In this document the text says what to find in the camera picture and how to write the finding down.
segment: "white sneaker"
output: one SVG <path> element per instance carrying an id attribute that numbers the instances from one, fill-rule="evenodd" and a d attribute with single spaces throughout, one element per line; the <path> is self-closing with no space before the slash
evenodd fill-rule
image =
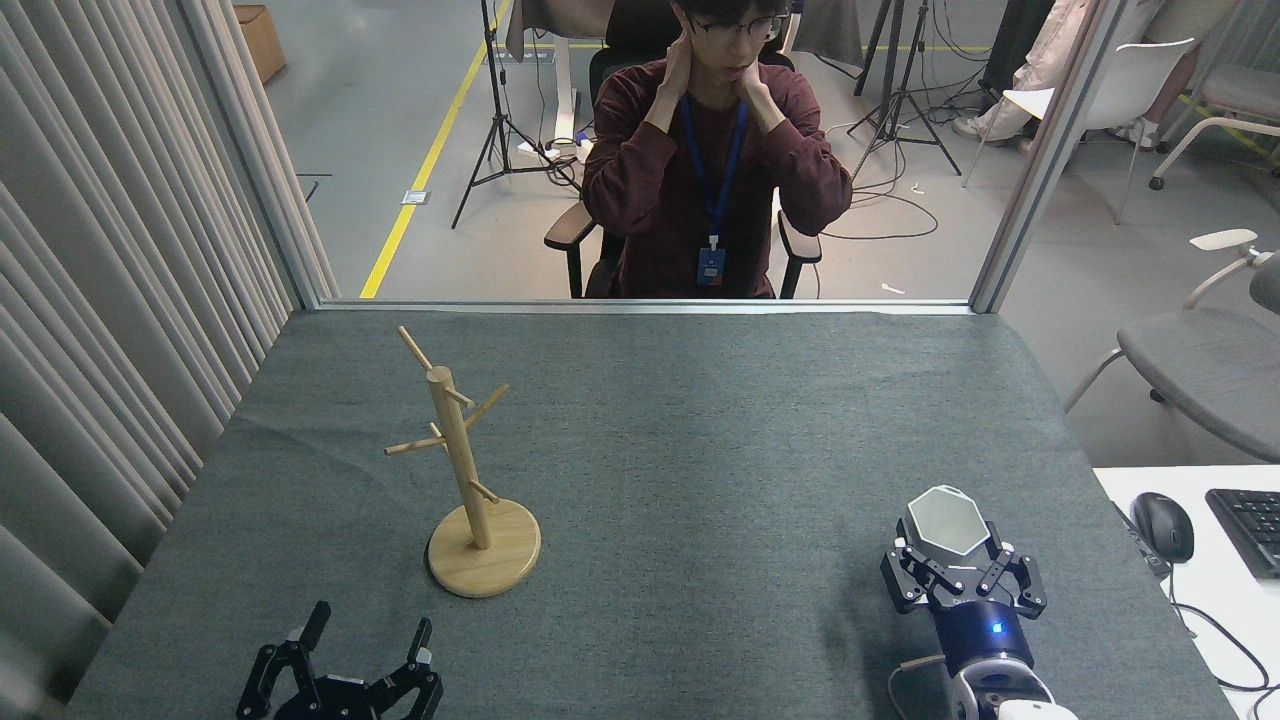
<path id="1" fill-rule="evenodd" d="M 1138 136 L 1138 126 L 1140 123 L 1133 123 L 1130 126 L 1116 126 L 1107 129 L 1107 135 L 1117 140 L 1123 140 L 1129 145 L 1139 143 L 1139 150 L 1155 150 L 1156 149 L 1156 129 L 1157 126 L 1153 123 L 1147 123 L 1147 135 Z"/>
<path id="2" fill-rule="evenodd" d="M 978 129 L 977 118 L 956 118 L 951 120 L 951 129 L 960 137 L 968 137 L 969 140 L 977 140 L 979 142 L 982 141 L 982 132 Z M 1000 147 L 1006 142 L 1009 142 L 1009 138 L 1004 137 L 1000 140 L 988 140 L 987 145 Z"/>

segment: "person's leg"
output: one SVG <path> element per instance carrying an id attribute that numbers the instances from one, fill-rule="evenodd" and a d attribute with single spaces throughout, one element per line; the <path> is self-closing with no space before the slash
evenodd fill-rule
<path id="1" fill-rule="evenodd" d="M 1151 108 L 1143 113 L 1143 118 L 1147 118 L 1149 123 L 1148 127 L 1160 124 L 1165 119 L 1165 113 L 1172 108 L 1178 96 L 1187 90 L 1187 86 L 1192 82 L 1192 76 L 1196 74 L 1196 64 L 1199 60 L 1199 49 L 1197 45 L 1189 53 L 1178 59 L 1178 64 L 1174 65 L 1172 72 L 1169 73 L 1169 79 L 1165 81 L 1164 87 L 1160 88 L 1160 95 L 1151 104 Z"/>
<path id="2" fill-rule="evenodd" d="M 1053 87 L 1066 74 L 1071 44 L 1080 31 L 1091 0 L 1055 0 L 1036 42 L 1027 54 L 1027 64 L 1014 72 L 1014 90 Z M 986 136 L 987 142 L 1002 141 L 1021 132 L 1032 117 L 1001 99 L 977 118 L 956 118 L 951 127 L 966 137 Z"/>

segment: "computer mouse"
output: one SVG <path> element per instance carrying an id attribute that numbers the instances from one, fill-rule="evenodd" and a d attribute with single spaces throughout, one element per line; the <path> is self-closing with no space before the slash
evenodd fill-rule
<path id="1" fill-rule="evenodd" d="M 1144 492 L 1133 500 L 1133 524 L 1166 562 L 1187 562 L 1196 548 L 1192 519 L 1172 498 Z"/>

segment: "wooden mug tree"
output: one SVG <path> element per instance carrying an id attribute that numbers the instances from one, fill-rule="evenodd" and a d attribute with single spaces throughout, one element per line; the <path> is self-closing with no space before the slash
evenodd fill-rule
<path id="1" fill-rule="evenodd" d="M 449 512 L 431 533 L 424 552 L 426 566 L 435 580 L 454 594 L 499 594 L 516 587 L 534 569 L 543 547 L 543 534 L 538 520 L 522 505 L 500 498 L 480 484 L 467 432 L 511 386 L 498 386 L 489 400 L 476 407 L 453 386 L 453 373 L 448 368 L 431 365 L 403 327 L 399 334 L 426 370 L 440 427 L 429 423 L 435 437 L 388 447 L 383 452 L 398 455 L 439 446 L 449 456 L 462 495 L 462 506 Z M 463 405 L 476 407 L 465 419 Z"/>

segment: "hand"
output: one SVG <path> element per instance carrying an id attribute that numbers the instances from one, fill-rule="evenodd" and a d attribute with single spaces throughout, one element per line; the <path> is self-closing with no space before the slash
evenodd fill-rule
<path id="1" fill-rule="evenodd" d="M 685 26 L 685 32 L 680 33 L 671 47 L 667 47 L 667 70 L 662 77 L 662 83 L 658 85 L 658 94 L 653 99 L 653 105 L 649 106 L 645 122 L 662 132 L 671 131 L 671 119 L 676 114 L 680 99 L 689 90 L 689 73 L 692 72 L 692 67 L 694 47 L 689 41 L 689 27 Z"/>
<path id="2" fill-rule="evenodd" d="M 768 96 L 769 88 L 760 79 L 760 61 L 756 60 L 742 70 L 742 77 L 737 78 L 737 96 L 748 102 L 751 101 L 751 94 L 755 92 L 756 96 Z"/>
<path id="3" fill-rule="evenodd" d="M 751 109 L 751 115 L 765 133 L 778 127 L 786 119 L 786 115 L 778 109 L 778 104 L 773 101 L 769 86 L 764 85 L 764 81 L 760 79 L 759 60 L 742 70 L 742 77 L 737 78 L 736 88 L 737 96 L 746 101 L 746 105 Z"/>
<path id="4" fill-rule="evenodd" d="M 659 92 L 680 99 L 689 90 L 689 73 L 694 64 L 694 46 L 689 40 L 689 28 L 667 47 L 667 73 L 662 77 Z"/>

